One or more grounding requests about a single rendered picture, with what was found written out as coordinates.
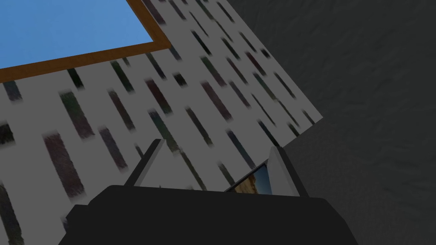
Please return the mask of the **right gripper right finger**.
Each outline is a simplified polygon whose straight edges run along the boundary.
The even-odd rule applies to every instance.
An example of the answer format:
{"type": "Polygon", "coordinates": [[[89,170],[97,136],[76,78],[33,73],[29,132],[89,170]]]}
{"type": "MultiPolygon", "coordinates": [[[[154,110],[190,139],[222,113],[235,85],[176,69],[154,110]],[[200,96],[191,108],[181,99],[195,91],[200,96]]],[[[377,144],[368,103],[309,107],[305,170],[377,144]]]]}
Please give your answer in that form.
{"type": "Polygon", "coordinates": [[[273,195],[309,196],[283,147],[271,148],[266,166],[273,195]]]}

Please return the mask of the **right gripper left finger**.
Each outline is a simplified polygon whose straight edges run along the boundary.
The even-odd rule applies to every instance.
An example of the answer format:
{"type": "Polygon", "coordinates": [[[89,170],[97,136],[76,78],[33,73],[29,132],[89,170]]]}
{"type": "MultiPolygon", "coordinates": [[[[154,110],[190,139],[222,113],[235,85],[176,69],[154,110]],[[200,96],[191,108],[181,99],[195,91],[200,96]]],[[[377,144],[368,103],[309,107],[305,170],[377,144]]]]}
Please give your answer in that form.
{"type": "Polygon", "coordinates": [[[163,144],[166,141],[164,139],[155,139],[148,147],[147,151],[143,154],[141,160],[134,168],[124,186],[141,186],[144,178],[146,177],[151,165],[160,152],[163,144]]]}

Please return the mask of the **black framed picture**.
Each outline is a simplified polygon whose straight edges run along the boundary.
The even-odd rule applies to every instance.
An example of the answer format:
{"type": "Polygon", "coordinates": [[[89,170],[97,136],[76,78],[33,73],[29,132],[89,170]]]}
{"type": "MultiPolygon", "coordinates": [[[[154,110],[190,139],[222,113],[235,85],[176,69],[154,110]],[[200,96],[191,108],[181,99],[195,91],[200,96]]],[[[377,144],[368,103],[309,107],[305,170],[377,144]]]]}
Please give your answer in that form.
{"type": "Polygon", "coordinates": [[[272,195],[267,162],[263,162],[225,192],[272,195]]]}

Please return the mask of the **brown framed window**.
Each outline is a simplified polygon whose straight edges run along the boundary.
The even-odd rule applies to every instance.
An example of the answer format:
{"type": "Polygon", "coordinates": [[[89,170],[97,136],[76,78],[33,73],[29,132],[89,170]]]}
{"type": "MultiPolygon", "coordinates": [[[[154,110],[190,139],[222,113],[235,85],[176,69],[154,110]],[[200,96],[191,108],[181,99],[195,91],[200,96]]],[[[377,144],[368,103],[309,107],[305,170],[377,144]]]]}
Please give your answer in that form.
{"type": "Polygon", "coordinates": [[[0,83],[170,47],[142,0],[0,0],[0,83]]]}

